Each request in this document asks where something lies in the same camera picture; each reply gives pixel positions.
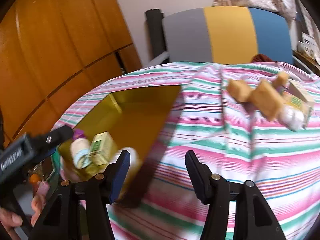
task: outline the red cloth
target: red cloth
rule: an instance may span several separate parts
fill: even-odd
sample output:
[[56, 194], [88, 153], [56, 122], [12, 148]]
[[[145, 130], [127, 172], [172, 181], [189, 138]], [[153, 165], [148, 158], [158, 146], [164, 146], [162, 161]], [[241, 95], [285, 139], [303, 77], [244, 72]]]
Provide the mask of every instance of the red cloth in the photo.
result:
[[257, 54], [252, 58], [250, 63], [254, 63], [254, 62], [277, 62], [277, 61], [273, 61], [271, 58], [269, 58], [264, 54]]

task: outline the open box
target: open box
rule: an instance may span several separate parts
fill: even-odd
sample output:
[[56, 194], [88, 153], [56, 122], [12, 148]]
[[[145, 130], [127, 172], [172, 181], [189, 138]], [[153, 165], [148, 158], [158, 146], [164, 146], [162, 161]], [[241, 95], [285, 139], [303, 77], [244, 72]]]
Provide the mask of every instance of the open box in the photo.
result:
[[[84, 131], [91, 142], [93, 137], [102, 132], [109, 132], [118, 149], [132, 147], [137, 151], [142, 166], [132, 176], [129, 187], [125, 190], [120, 204], [135, 207], [148, 188], [161, 153], [150, 150], [161, 131], [172, 104], [180, 92], [180, 86], [155, 86], [110, 93], [98, 103], [75, 128]], [[70, 153], [71, 140], [58, 147], [68, 170], [72, 170], [81, 180], [88, 180], [92, 174], [85, 169], [77, 170]], [[106, 165], [99, 166], [101, 172]]]

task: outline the blue gripper pad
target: blue gripper pad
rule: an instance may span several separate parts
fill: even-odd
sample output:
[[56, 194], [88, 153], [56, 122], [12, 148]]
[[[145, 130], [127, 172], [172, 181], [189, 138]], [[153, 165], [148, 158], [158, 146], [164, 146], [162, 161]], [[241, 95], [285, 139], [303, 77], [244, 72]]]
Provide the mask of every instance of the blue gripper pad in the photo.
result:
[[114, 174], [111, 181], [109, 201], [112, 204], [118, 197], [130, 166], [130, 153], [123, 150], [114, 163]]

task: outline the screw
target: screw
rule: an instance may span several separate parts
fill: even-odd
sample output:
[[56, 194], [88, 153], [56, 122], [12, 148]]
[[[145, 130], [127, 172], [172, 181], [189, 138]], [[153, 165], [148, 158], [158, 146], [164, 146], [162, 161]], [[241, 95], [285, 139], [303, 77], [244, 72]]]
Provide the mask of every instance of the screw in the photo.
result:
[[51, 140], [52, 140], [52, 138], [51, 138], [51, 136], [49, 135], [49, 136], [47, 137], [47, 143], [51, 143]]
[[220, 177], [219, 174], [214, 173], [214, 174], [211, 175], [211, 178], [214, 179], [214, 180], [219, 180], [221, 177]]
[[253, 183], [253, 181], [251, 181], [251, 180], [247, 180], [245, 183], [246, 183], [246, 185], [247, 185], [248, 187], [253, 187], [253, 186], [254, 186], [254, 183]]
[[70, 184], [70, 181], [67, 180], [67, 179], [61, 182], [61, 186], [63, 186], [63, 187], [66, 187], [66, 186], [68, 186], [69, 184]]
[[96, 175], [96, 179], [100, 180], [100, 179], [103, 179], [104, 178], [104, 175], [102, 173], [98, 173]]

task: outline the wooden cabinet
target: wooden cabinet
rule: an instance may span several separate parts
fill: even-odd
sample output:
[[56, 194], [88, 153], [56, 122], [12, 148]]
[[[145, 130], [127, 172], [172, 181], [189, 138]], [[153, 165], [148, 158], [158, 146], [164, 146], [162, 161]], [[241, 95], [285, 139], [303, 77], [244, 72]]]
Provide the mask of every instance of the wooden cabinet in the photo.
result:
[[116, 0], [16, 0], [0, 22], [6, 143], [50, 130], [79, 97], [120, 76], [122, 65], [141, 67]]
[[7, 147], [10, 142], [11, 141], [10, 141], [9, 137], [6, 134], [4, 134], [4, 143], [3, 143], [4, 147]]

